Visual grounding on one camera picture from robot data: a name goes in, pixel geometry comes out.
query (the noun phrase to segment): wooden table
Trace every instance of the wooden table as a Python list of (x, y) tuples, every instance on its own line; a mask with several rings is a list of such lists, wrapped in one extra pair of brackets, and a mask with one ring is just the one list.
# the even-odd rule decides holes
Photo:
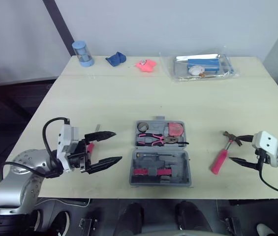
[[(63, 73), (28, 123), (8, 160), (27, 149), (44, 149), (41, 130), (49, 119), (68, 117), (79, 127), (80, 138), (95, 130), (117, 133), (96, 143), (92, 162), (122, 155), (108, 170), (92, 175), (64, 173), (43, 182), (41, 197), (62, 198), (169, 198), (169, 199), (267, 199), (278, 192), (261, 182), (258, 172), (226, 160), (219, 175), (209, 166), (226, 145), (222, 131), (236, 135), (266, 130), (278, 139), (278, 86), (257, 58), (231, 58), (240, 76), (221, 81), (173, 82), (162, 69), (159, 58), (153, 73), (143, 73), (134, 65), (142, 57), (112, 67), (105, 57), (95, 57), (95, 65), (83, 68), (72, 57)], [(185, 149), (190, 157), (191, 187), (130, 186), (131, 154), (135, 150), (135, 122), (165, 116), (185, 123)], [(48, 140), (56, 149), (62, 123), (50, 125)], [(257, 162), (254, 148), (246, 143), (232, 145), (231, 157)], [(278, 168), (264, 165), (264, 178), (278, 187)]]

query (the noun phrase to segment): transparent container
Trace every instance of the transparent container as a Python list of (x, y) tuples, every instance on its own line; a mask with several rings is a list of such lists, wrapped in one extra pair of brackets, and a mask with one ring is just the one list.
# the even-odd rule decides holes
[(72, 43), (72, 48), (78, 57), (81, 66), (89, 67), (94, 64), (94, 60), (84, 41), (75, 41)]

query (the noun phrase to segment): pink-handled pliers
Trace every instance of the pink-handled pliers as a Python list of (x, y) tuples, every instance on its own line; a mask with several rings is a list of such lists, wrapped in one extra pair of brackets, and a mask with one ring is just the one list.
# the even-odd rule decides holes
[(138, 134), (138, 137), (152, 137), (158, 140), (152, 143), (145, 143), (145, 142), (138, 141), (137, 146), (153, 147), (153, 146), (164, 146), (164, 144), (189, 144), (187, 142), (179, 142), (179, 139), (176, 137), (171, 137), (171, 136), (164, 137), (162, 134), (146, 133), (146, 134)]

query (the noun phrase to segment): open tool case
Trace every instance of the open tool case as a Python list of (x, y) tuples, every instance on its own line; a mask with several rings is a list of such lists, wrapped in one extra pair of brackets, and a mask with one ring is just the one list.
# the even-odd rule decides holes
[[(138, 125), (148, 125), (145, 132), (140, 132)], [(169, 136), (169, 123), (178, 123), (183, 127), (177, 143), (163, 146), (141, 146), (142, 143), (157, 142), (154, 137), (146, 137), (149, 134), (160, 134), (164, 138)], [(184, 150), (186, 142), (185, 125), (181, 121), (168, 121), (165, 117), (156, 117), (156, 120), (139, 120), (136, 123), (135, 145), (136, 150), (132, 154), (129, 181), (131, 185), (170, 185), (190, 186), (191, 174), (188, 153)]]

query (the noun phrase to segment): pink toy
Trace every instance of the pink toy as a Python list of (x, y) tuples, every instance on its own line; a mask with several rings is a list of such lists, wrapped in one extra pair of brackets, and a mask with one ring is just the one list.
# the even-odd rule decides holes
[(179, 123), (168, 123), (169, 136), (181, 136), (184, 132), (184, 127)]
[(141, 71), (153, 72), (153, 67), (156, 66), (156, 62), (147, 59), (147, 60), (142, 60), (139, 63), (136, 63), (135, 66), (138, 67)]

